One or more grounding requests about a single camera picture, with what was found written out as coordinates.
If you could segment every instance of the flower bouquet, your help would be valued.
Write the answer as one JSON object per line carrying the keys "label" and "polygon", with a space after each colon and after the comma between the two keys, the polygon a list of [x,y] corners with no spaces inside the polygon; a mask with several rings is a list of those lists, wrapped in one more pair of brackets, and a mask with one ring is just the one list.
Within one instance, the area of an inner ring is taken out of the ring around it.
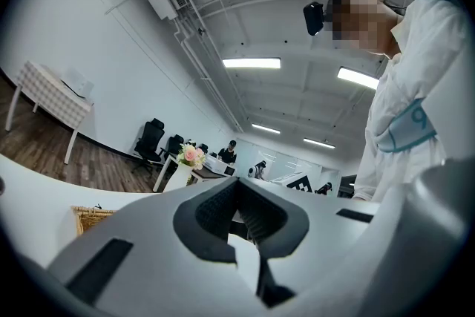
{"label": "flower bouquet", "polygon": [[191,166],[193,169],[203,169],[206,156],[201,148],[195,148],[191,144],[180,144],[181,149],[177,156],[178,163]]}

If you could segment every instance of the wooden floor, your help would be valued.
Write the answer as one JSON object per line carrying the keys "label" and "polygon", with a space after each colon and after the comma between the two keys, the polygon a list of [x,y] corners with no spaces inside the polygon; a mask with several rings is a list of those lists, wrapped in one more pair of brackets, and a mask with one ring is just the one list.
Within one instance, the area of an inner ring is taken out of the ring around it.
{"label": "wooden floor", "polygon": [[[144,168],[131,170],[137,162],[89,143],[79,135],[69,164],[64,164],[71,132],[19,98],[10,132],[5,131],[14,90],[0,77],[0,154],[29,169],[57,180],[115,192],[149,193],[158,177]],[[163,190],[168,176],[159,188]]]}

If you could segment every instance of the chair backrest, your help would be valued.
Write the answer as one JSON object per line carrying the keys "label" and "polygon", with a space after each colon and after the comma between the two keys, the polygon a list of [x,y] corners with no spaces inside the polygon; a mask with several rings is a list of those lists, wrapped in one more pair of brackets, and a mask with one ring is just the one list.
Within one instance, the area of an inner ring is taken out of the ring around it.
{"label": "chair backrest", "polygon": [[155,152],[158,142],[165,133],[163,127],[163,123],[156,119],[152,122],[147,122],[143,129],[142,139],[140,139],[140,148],[148,152]]}
{"label": "chair backrest", "polygon": [[178,154],[181,149],[181,145],[183,144],[183,138],[180,135],[175,135],[174,137],[170,137],[168,139],[168,149],[167,151],[171,154]]}
{"label": "chair backrest", "polygon": [[206,144],[200,144],[201,151],[203,151],[205,154],[208,153],[208,146]]}

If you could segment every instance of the white ceiling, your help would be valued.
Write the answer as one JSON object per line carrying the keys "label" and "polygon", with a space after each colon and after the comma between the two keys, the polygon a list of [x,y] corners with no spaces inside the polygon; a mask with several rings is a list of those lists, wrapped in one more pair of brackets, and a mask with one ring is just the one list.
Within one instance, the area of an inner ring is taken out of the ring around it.
{"label": "white ceiling", "polygon": [[[337,48],[331,33],[309,36],[302,10],[314,0],[193,1],[222,58],[282,59],[280,70],[228,69],[250,122],[302,139],[364,146],[374,92],[337,79],[337,73],[345,66],[380,76],[381,56]],[[327,0],[316,1],[326,6]],[[230,88],[222,86],[220,92],[234,91]]]}

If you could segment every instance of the black office chair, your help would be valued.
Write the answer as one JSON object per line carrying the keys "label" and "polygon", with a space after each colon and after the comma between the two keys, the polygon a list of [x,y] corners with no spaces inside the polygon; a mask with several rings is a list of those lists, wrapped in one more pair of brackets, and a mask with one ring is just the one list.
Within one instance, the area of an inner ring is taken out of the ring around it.
{"label": "black office chair", "polygon": [[201,148],[201,151],[203,151],[204,154],[208,153],[208,146],[206,144],[200,144],[198,148]]}
{"label": "black office chair", "polygon": [[141,156],[141,161],[139,165],[132,169],[132,173],[135,172],[135,169],[143,166],[150,176],[152,174],[152,163],[160,162],[160,155],[155,151],[158,147],[158,142],[162,138],[165,131],[163,127],[165,125],[157,119],[153,119],[151,122],[147,122],[143,129],[142,137],[139,138],[139,141],[135,145],[135,151]]}
{"label": "black office chair", "polygon": [[180,153],[181,145],[185,140],[180,135],[170,136],[165,149],[161,148],[158,157],[164,153],[163,158],[166,160],[170,154],[176,155]]}

